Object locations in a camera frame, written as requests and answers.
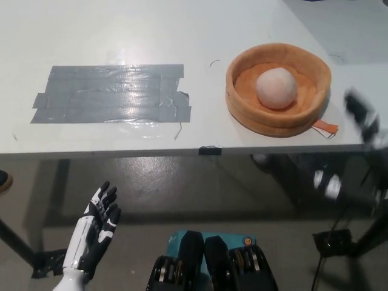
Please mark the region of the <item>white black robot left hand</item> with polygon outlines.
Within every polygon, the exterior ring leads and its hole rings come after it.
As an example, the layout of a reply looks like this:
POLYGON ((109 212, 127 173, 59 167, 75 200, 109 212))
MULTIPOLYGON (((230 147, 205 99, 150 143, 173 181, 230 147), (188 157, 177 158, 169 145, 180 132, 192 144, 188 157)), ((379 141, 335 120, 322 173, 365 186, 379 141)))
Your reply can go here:
POLYGON ((63 268, 83 271, 92 279, 119 223, 121 209, 115 203, 117 188, 104 182, 78 219, 64 258, 63 268))

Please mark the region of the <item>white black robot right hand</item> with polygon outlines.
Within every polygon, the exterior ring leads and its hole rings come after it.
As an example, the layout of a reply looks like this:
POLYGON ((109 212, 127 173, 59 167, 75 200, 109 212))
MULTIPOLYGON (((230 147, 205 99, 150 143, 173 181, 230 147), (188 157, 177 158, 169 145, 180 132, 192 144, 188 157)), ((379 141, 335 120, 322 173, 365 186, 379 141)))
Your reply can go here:
POLYGON ((323 197, 360 207, 382 207, 387 203, 387 130, 380 129, 380 116, 369 101, 354 89, 344 95, 346 112, 360 133, 366 151, 365 159, 376 181, 372 187, 356 185, 355 179, 345 179, 332 171, 316 170, 314 188, 323 197))

